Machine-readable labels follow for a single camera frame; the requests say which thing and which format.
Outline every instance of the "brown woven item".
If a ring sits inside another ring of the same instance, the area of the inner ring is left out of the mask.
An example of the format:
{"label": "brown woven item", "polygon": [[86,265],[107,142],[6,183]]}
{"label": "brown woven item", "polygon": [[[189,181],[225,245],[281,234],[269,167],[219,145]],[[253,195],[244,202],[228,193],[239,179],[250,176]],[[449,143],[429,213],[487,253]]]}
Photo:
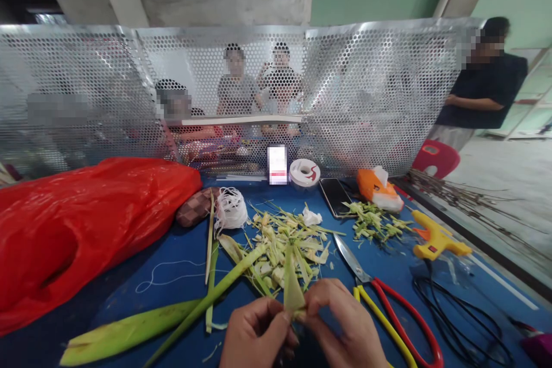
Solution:
{"label": "brown woven item", "polygon": [[217,201],[220,194],[219,187],[208,187],[198,191],[178,208],[178,224],[182,227],[194,227],[209,215],[211,211],[211,190],[213,190],[214,201]]}

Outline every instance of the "ball of white thread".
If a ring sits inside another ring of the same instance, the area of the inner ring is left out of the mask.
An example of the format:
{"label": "ball of white thread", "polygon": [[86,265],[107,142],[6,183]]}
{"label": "ball of white thread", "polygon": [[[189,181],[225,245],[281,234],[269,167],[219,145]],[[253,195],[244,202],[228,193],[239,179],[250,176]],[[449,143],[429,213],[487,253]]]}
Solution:
{"label": "ball of white thread", "polygon": [[221,187],[217,197],[217,235],[223,229],[244,228],[247,222],[247,206],[243,195],[234,187]]}

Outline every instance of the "scissor blade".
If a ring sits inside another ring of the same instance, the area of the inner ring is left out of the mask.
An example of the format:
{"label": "scissor blade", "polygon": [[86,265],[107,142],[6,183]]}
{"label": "scissor blade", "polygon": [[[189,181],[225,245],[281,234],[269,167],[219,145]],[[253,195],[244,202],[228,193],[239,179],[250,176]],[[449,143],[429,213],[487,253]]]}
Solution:
{"label": "scissor blade", "polygon": [[362,283],[370,282],[372,280],[372,277],[367,275],[364,270],[362,270],[361,264],[358,262],[351,249],[349,249],[349,246],[347,246],[342,238],[339,237],[337,234],[334,233],[333,236],[335,238],[335,244],[338,245],[339,252],[343,256],[343,259],[345,259],[345,262],[351,268],[352,272],[356,275],[356,277],[358,277],[358,279]]}

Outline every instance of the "scissors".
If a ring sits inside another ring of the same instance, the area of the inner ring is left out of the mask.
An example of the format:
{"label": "scissors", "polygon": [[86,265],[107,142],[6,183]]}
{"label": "scissors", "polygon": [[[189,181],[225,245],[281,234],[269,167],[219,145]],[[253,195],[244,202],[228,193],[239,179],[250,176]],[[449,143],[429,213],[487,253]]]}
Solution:
{"label": "scissors", "polygon": [[[418,361],[420,363],[420,366],[423,366],[424,368],[443,368],[444,361],[441,348],[439,347],[439,344],[437,343],[433,332],[431,332],[431,329],[427,325],[426,321],[424,321],[422,316],[418,313],[418,311],[405,298],[403,298],[401,295],[391,289],[388,285],[383,283],[378,278],[373,278],[372,276],[365,273],[364,270],[362,270],[362,267],[355,255],[341,239],[341,237],[336,234],[334,234],[333,236],[335,237],[335,243],[338,245],[339,251],[343,255],[343,259],[345,259],[345,262],[349,265],[352,272],[356,276],[357,286],[353,288],[353,295],[355,299],[360,302],[362,297],[366,301],[372,312],[375,313],[379,321],[382,323],[382,325],[389,332],[395,343],[398,345],[398,348],[400,349],[404,359],[406,360],[408,367],[416,368],[416,361]],[[391,325],[385,315],[380,311],[378,306],[364,290],[363,285],[366,283],[370,283],[378,293],[379,299],[384,304],[384,307],[387,310],[387,313],[389,314],[391,321],[393,322],[397,330],[393,328],[393,325]],[[424,332],[425,337],[427,338],[431,346],[434,360],[432,364],[427,363],[421,357],[418,351],[416,351],[416,348],[414,348],[412,341],[410,340],[403,326],[399,322],[397,315],[391,307],[391,304],[389,303],[389,300],[387,299],[384,291],[387,292],[388,295],[394,297],[404,308],[406,308],[406,310],[413,316],[418,325],[421,327],[421,330]]]}

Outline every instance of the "gray shirt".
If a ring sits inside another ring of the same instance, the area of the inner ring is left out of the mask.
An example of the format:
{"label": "gray shirt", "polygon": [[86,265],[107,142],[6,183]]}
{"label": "gray shirt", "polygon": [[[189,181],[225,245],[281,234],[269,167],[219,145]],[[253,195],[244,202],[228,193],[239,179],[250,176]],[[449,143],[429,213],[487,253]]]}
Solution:
{"label": "gray shirt", "polygon": [[259,87],[252,76],[243,75],[240,82],[230,75],[224,75],[218,83],[218,100],[224,106],[219,115],[248,115]]}

